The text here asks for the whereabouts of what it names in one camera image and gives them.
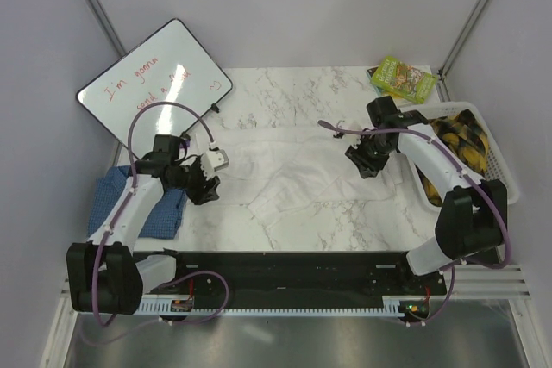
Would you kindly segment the white long sleeve shirt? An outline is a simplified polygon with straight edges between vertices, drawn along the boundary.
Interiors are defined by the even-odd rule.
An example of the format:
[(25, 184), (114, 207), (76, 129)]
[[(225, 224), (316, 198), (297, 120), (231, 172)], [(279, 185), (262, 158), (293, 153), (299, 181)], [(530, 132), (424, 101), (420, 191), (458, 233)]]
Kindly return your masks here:
[(397, 155), (376, 177), (362, 178), (345, 155), (348, 140), (320, 127), (220, 129), (214, 136), (229, 157), (218, 174), (219, 198), (203, 206), (187, 203), (184, 228), (218, 221), (225, 209), (243, 210), (272, 227), (314, 203), (384, 202), (411, 186)]

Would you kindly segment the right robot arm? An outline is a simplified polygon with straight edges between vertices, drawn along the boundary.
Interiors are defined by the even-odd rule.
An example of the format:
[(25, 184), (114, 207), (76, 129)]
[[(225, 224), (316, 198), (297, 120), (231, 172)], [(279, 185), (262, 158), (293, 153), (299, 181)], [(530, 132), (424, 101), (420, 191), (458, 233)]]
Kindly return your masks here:
[(390, 97), (367, 105), (373, 129), (355, 133), (345, 152), (362, 178), (374, 178), (392, 153), (401, 153), (429, 180), (442, 200), (435, 235), (405, 255), (395, 271), (404, 293), (415, 293), (426, 274), (456, 260), (506, 246), (507, 189), (498, 179), (486, 180), (439, 140), (430, 122), (417, 110), (403, 112)]

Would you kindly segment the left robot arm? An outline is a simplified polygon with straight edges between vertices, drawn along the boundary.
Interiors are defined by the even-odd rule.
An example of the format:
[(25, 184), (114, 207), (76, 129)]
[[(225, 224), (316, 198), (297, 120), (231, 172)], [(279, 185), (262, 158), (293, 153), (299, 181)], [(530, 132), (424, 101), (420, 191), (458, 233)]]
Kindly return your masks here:
[(189, 165), (179, 159), (181, 139), (157, 135), (154, 147), (130, 168), (115, 206), (87, 241), (73, 243), (66, 254), (72, 307), (78, 312), (132, 315), (142, 297), (162, 285), (179, 293), (189, 272), (167, 254), (135, 261), (133, 251), (155, 206), (172, 190), (181, 190), (196, 205), (218, 199), (216, 172), (229, 159), (216, 143)]

